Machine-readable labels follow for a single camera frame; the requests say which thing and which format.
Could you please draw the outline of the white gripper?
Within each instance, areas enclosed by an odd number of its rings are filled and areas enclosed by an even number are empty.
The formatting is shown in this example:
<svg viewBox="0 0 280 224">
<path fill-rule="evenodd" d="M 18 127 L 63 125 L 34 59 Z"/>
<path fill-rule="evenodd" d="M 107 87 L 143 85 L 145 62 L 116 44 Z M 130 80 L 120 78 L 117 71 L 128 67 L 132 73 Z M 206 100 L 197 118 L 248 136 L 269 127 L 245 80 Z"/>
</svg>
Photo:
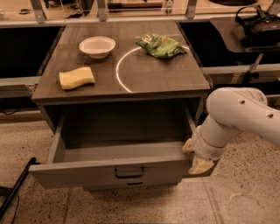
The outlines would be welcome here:
<svg viewBox="0 0 280 224">
<path fill-rule="evenodd" d="M 227 144 L 228 134 L 221 126 L 200 125 L 192 134 L 192 139 L 189 138 L 182 147 L 183 153 L 194 151 L 197 155 L 193 157 L 189 173 L 195 175 L 209 171 L 214 166 L 213 161 L 220 159 L 226 151 Z"/>
</svg>

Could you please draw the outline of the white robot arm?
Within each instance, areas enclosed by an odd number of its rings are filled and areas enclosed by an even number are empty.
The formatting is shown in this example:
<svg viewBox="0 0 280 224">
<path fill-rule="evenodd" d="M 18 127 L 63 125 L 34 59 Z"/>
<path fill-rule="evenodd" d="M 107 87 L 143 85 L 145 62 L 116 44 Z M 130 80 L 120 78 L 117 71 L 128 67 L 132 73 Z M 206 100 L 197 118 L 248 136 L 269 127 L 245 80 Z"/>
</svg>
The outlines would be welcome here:
<svg viewBox="0 0 280 224">
<path fill-rule="evenodd" d="M 206 99 L 206 120 L 182 148 L 195 154 L 191 175 L 209 171 L 242 132 L 252 132 L 280 146 L 280 111 L 268 106 L 265 94 L 252 87 L 221 87 Z"/>
</svg>

